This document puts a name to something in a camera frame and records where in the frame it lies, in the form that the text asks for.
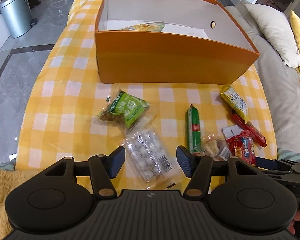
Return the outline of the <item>clear bag white candies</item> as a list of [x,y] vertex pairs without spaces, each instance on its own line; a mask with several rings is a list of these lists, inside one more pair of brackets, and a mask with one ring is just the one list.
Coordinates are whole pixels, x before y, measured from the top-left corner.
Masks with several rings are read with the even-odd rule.
[[179,176],[175,161],[152,129],[129,134],[124,143],[136,177],[146,190],[168,189]]

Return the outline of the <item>green sausage stick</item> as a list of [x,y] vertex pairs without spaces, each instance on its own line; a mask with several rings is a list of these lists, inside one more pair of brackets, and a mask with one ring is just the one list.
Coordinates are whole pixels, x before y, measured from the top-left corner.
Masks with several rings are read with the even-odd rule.
[[190,153],[196,154],[201,144],[199,112],[194,105],[190,105],[185,114],[186,118],[186,142]]

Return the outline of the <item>striped teal blanket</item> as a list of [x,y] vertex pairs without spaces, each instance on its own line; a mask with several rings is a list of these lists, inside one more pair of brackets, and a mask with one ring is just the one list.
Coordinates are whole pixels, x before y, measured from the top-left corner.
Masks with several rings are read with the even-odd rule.
[[283,150],[280,148],[278,148],[277,151],[278,151],[277,156],[279,160],[286,159],[286,160],[291,160],[300,163],[300,153],[296,153],[290,150]]

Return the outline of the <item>potato chips bag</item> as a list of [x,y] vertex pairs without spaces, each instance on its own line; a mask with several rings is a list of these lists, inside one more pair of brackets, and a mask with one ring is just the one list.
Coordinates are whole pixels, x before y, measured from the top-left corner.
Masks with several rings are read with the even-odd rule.
[[131,25],[125,28],[122,28],[121,30],[124,31],[149,31],[149,32],[161,32],[165,27],[165,23],[163,21],[161,22],[150,22],[150,23],[143,23],[143,24],[136,24]]

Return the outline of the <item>silver pedal trash bin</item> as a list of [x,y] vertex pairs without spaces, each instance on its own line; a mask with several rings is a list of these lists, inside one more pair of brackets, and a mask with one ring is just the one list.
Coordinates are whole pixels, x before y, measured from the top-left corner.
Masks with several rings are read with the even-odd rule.
[[28,0],[1,0],[0,13],[12,38],[24,35],[38,22],[31,15]]

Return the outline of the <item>yellow checkered tablecloth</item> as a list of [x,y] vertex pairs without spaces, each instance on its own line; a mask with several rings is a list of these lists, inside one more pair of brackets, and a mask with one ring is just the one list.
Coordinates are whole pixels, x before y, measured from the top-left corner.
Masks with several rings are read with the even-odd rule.
[[[94,118],[117,85],[97,77],[93,32],[102,0],[74,0],[68,23],[49,54],[28,100],[17,151],[18,170],[43,170],[64,157],[86,161],[122,142],[118,128]],[[171,156],[185,143],[185,112],[199,111],[200,126],[220,134],[231,125],[220,85],[122,85],[154,104],[153,129]]]

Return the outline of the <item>grey sofa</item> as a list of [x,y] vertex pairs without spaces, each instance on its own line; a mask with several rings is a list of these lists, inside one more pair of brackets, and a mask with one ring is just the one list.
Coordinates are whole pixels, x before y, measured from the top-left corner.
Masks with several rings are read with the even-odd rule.
[[249,4],[241,1],[226,9],[260,53],[254,66],[270,109],[277,147],[300,153],[300,75],[294,68],[284,65],[248,12],[246,6]]

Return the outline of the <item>green raisin snack bag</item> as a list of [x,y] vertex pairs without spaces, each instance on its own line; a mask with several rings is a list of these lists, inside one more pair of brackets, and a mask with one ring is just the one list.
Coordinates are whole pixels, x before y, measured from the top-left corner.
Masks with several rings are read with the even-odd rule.
[[154,104],[121,89],[108,96],[106,102],[94,123],[115,125],[125,134],[147,126],[158,112]]

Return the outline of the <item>yellow white snack packet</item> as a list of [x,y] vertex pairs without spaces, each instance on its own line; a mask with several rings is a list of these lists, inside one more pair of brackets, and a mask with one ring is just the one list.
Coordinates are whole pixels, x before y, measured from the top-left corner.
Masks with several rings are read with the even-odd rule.
[[248,121],[248,106],[240,95],[229,85],[225,85],[221,90],[222,99],[244,120]]

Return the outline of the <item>clear small snack packet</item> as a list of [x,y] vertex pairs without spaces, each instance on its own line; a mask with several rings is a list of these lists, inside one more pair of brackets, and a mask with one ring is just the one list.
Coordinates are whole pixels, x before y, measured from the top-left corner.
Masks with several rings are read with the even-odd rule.
[[201,138],[200,151],[216,161],[228,161],[231,152],[226,141],[214,134],[204,133]]

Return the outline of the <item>yellow fluffy blanket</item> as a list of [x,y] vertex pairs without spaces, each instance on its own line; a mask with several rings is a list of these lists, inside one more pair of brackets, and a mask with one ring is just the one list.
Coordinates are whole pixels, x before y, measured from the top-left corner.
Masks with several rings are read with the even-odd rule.
[[12,231],[5,211],[6,197],[28,178],[27,174],[20,171],[0,169],[0,239],[4,239]]

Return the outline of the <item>orange cardboard box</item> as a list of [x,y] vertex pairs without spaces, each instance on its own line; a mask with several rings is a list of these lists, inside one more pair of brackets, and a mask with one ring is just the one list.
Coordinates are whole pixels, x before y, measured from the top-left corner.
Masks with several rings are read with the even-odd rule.
[[[121,30],[161,21],[159,33]],[[229,85],[259,57],[216,0],[102,0],[95,44],[103,83]]]

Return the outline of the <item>long red wafer bar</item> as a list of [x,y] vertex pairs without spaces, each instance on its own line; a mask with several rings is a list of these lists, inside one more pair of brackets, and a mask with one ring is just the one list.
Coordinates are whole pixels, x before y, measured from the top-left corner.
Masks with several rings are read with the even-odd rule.
[[258,143],[261,147],[267,146],[266,137],[250,121],[245,123],[244,120],[234,112],[231,118],[241,129],[250,132],[254,142]]

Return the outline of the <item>red cartoon snack bag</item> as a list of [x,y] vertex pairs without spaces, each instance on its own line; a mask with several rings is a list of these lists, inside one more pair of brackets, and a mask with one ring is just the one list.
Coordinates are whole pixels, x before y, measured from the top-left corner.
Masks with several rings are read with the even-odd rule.
[[229,150],[233,156],[237,156],[250,165],[256,165],[256,157],[252,133],[242,131],[239,135],[235,135],[226,139],[229,145]]

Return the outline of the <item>beige cushion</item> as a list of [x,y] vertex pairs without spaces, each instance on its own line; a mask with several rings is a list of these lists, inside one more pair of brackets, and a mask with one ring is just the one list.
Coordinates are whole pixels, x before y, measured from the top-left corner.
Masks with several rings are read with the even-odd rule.
[[284,13],[262,4],[246,4],[245,7],[283,63],[292,68],[300,66],[299,49]]

